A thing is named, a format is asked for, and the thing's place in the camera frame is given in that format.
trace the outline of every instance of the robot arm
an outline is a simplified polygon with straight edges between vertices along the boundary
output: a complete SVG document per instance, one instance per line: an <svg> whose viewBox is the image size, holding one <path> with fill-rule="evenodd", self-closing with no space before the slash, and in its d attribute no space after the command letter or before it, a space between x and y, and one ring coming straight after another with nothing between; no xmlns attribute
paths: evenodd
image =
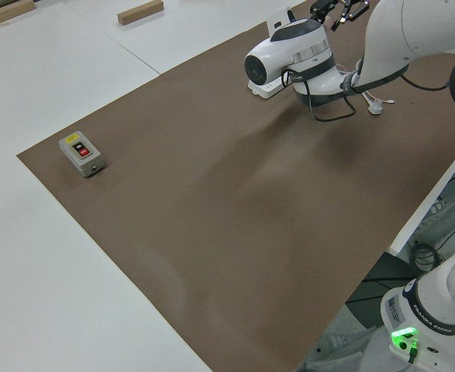
<svg viewBox="0 0 455 372"><path fill-rule="evenodd" d="M304 102L322 105L387 84L417 58L455 53L455 0L381 0L367 25L365 54L358 70L342 75L335 67L320 24L336 3L318 1L310 19L281 22L284 26L246 56L245 70L250 80L263 85L289 70L297 95ZM352 13L347 14L343 13L338 22ZM450 90L455 101L455 67Z"/></svg>

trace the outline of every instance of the red button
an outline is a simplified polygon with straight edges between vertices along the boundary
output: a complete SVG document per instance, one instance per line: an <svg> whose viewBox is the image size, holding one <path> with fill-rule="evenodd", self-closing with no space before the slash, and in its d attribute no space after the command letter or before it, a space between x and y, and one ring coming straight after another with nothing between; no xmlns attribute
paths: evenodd
<svg viewBox="0 0 455 372"><path fill-rule="evenodd" d="M84 148L84 149L80 149L79 150L79 155L81 155L82 157L85 157L87 155L89 155L89 150Z"/></svg>

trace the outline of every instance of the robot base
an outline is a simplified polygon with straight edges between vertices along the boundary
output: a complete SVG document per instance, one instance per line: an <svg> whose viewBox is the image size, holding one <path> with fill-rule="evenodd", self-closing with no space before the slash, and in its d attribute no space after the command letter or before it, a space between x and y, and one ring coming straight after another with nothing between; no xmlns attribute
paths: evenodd
<svg viewBox="0 0 455 372"><path fill-rule="evenodd" d="M417 368L428 372L455 372L455 335L441 335L425 326L402 292L403 288L394 288L382 298L381 315L391 335L389 349L397 357L411 361L411 350L416 348L418 355L413 363Z"/></svg>

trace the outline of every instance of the wooden block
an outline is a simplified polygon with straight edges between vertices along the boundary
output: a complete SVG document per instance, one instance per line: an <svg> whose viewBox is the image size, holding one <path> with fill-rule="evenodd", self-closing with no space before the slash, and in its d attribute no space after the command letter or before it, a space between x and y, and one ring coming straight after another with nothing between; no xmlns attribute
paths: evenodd
<svg viewBox="0 0 455 372"><path fill-rule="evenodd" d="M147 2L146 4L119 13L117 18L119 23L125 26L162 10L164 10L164 2L162 0L153 0L152 2Z"/></svg>
<svg viewBox="0 0 455 372"><path fill-rule="evenodd" d="M34 10L33 0L18 0L0 8L0 23Z"/></svg>

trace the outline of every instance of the white tabletop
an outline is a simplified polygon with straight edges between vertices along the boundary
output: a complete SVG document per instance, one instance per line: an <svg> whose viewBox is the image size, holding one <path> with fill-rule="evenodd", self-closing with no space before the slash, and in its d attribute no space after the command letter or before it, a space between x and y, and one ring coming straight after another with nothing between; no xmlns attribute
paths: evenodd
<svg viewBox="0 0 455 372"><path fill-rule="evenodd" d="M16 154L301 0L166 0L117 23L143 2L42 0L0 25L1 372L209 370Z"/></svg>

